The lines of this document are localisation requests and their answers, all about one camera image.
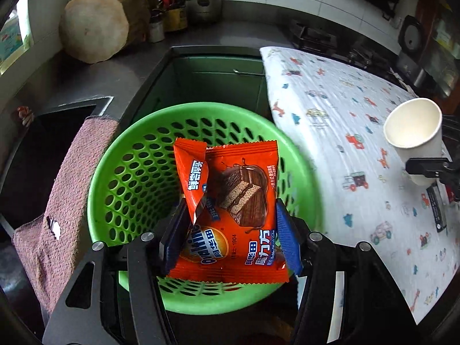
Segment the white paper cup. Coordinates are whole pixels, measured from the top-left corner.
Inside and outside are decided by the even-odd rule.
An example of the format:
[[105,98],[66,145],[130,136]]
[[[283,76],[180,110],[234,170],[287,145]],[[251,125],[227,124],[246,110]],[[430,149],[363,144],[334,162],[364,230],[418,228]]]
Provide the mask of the white paper cup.
[[441,158],[443,116],[427,98],[413,98],[397,106],[387,117],[383,132],[396,152],[402,169],[414,185],[427,188],[435,182],[422,174],[410,174],[405,164],[411,158]]

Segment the orange snack wrapper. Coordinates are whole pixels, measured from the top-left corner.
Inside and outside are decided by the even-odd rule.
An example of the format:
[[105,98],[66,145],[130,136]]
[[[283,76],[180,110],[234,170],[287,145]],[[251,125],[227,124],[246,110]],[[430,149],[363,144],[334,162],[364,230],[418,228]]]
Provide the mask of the orange snack wrapper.
[[210,283],[285,283],[276,245],[277,143],[207,146],[178,138],[176,169],[191,229],[169,277]]

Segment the green perforated plastic basket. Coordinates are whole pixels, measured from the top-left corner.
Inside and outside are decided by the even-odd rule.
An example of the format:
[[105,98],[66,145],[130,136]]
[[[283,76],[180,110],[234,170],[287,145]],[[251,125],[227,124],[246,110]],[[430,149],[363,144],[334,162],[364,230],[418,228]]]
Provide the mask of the green perforated plastic basket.
[[[91,238],[128,244],[154,228],[185,199],[173,144],[178,138],[207,146],[275,141],[277,196],[310,227],[323,220],[314,172],[294,143],[253,111],[225,103],[182,103],[148,114],[126,129],[97,165],[88,199]],[[283,283],[210,283],[156,276],[165,308],[187,315],[219,315],[245,308]]]

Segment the patterned white tablecloth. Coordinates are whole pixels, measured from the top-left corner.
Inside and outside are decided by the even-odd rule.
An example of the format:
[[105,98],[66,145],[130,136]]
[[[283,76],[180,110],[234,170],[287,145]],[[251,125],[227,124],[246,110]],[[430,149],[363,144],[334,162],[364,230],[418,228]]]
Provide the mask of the patterned white tablecloth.
[[426,190],[404,172],[384,122],[410,94],[362,69],[287,47],[260,51],[273,119],[315,171],[333,242],[375,247],[416,321],[459,268],[459,207],[437,231]]

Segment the pink towel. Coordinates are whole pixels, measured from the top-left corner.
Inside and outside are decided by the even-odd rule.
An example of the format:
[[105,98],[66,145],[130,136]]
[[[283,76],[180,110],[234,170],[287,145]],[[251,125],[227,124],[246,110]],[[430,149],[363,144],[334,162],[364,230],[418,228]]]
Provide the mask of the pink towel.
[[12,235],[12,244],[47,314],[54,311],[91,246],[86,216],[91,179],[118,130],[115,119],[87,118],[63,159],[44,214]]

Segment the green cabinet door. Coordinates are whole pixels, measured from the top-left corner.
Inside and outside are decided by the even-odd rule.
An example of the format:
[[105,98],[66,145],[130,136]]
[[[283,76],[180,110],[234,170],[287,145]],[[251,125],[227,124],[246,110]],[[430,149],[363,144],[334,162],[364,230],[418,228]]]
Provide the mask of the green cabinet door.
[[133,120],[193,102],[231,104],[272,119],[260,58],[203,55],[173,58],[158,74]]

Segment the black gas stove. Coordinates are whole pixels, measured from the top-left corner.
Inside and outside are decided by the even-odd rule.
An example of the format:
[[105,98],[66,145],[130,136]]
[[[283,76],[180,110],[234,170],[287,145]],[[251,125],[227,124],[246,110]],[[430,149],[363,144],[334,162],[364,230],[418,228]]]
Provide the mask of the black gas stove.
[[369,72],[387,71],[397,55],[348,27],[317,27],[308,22],[290,20],[288,36],[300,51],[331,58]]

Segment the dark sauce bottle yellow label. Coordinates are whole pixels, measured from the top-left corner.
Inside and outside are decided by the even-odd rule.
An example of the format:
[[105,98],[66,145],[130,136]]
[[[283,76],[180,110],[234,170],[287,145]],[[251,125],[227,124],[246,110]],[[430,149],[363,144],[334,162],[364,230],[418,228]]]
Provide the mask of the dark sauce bottle yellow label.
[[185,0],[163,0],[164,31],[172,33],[187,28]]

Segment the round wooden chopping block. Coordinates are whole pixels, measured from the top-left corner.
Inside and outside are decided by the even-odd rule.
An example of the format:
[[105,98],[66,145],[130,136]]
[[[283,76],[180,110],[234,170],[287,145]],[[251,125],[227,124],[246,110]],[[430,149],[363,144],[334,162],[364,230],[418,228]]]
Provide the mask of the round wooden chopping block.
[[149,21],[147,0],[71,0],[61,15],[58,33],[70,56],[94,64],[145,42]]

